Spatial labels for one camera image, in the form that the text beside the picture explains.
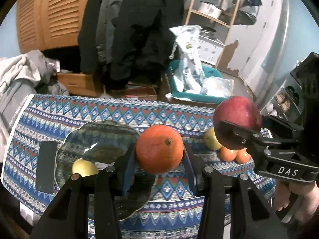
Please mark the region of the person's right hand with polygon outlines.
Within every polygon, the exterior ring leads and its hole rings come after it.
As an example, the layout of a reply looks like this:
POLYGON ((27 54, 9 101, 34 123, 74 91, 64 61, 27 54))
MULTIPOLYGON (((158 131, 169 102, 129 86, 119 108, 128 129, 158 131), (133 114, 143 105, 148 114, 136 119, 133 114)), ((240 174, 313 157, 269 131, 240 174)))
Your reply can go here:
POLYGON ((318 186, 310 184, 276 181, 274 208, 282 223, 297 220, 308 223, 318 209, 318 186))

